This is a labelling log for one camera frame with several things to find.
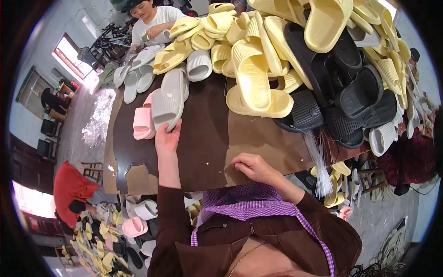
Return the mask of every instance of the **door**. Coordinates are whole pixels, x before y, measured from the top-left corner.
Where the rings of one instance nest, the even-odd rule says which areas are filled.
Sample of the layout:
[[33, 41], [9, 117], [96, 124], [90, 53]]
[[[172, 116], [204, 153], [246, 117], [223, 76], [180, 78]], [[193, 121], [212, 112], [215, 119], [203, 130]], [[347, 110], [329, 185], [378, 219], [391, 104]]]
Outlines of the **door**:
[[53, 194], [54, 164], [43, 160], [37, 150], [11, 134], [12, 179], [40, 192]]

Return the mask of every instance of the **brown table surface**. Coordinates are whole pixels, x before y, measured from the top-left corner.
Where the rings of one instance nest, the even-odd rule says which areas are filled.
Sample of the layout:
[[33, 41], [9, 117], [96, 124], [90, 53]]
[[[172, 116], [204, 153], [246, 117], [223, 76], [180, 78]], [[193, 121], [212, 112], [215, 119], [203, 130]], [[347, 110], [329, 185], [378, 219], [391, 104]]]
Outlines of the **brown table surface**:
[[[123, 89], [117, 91], [105, 145], [104, 187], [108, 193], [155, 194], [158, 185], [154, 139], [135, 140], [132, 123], [135, 109], [161, 86], [163, 74], [156, 76], [147, 92], [130, 104], [122, 103]], [[201, 191], [249, 182], [229, 166], [241, 152], [260, 154], [282, 174], [314, 166], [300, 133], [290, 133], [271, 118], [242, 116], [229, 111], [225, 93], [235, 85], [233, 78], [212, 73], [201, 82], [191, 82], [185, 102], [182, 131], [177, 149], [184, 191]], [[325, 128], [317, 130], [325, 138], [326, 165], [370, 150], [365, 142], [346, 149], [333, 142]]]

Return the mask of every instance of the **white wall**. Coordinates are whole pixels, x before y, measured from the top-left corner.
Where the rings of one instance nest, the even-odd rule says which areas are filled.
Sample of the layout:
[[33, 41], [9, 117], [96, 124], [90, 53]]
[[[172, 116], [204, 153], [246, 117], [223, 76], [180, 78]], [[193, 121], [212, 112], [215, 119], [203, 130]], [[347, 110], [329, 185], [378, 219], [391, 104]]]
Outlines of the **white wall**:
[[17, 83], [14, 90], [10, 132], [28, 145], [37, 148], [38, 140], [44, 137], [40, 134], [42, 120], [29, 112], [23, 105], [15, 102], [20, 87], [32, 65], [36, 71], [52, 86], [58, 86], [58, 81], [51, 74], [56, 68], [63, 76], [74, 80], [72, 72], [67, 71], [52, 56], [57, 43], [66, 32], [77, 46], [91, 46], [95, 41], [94, 35], [83, 23], [82, 18], [88, 16], [98, 30], [101, 31], [109, 24], [109, 19], [115, 13], [109, 0], [59, 0], [54, 2], [50, 10], [34, 28], [23, 56], [20, 60]]

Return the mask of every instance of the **woman in white shirt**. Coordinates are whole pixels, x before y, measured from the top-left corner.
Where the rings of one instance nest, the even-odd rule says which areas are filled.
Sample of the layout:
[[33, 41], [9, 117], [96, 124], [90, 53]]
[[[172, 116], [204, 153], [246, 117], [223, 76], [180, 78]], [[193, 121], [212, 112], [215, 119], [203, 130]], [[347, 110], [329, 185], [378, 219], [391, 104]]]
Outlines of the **woman in white shirt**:
[[132, 28], [131, 50], [142, 43], [142, 36], [150, 39], [163, 30], [170, 30], [177, 19], [184, 15], [179, 9], [171, 6], [159, 6], [162, 0], [129, 0], [128, 13], [139, 20]]

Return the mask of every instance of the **brown cardigan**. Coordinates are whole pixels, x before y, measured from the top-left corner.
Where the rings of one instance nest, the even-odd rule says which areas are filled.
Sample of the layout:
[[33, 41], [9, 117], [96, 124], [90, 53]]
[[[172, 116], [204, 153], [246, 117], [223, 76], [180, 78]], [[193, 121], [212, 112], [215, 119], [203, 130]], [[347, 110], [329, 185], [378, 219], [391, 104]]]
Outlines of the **brown cardigan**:
[[[297, 207], [331, 251], [336, 276], [348, 276], [362, 248], [357, 232], [308, 193]], [[296, 217], [279, 215], [239, 221], [215, 215], [198, 228], [198, 247], [192, 247], [193, 227], [184, 208], [183, 191], [159, 186], [157, 208], [159, 233], [148, 276], [222, 277], [251, 235], [251, 226], [256, 236], [285, 253], [304, 271], [329, 276], [320, 244]]]

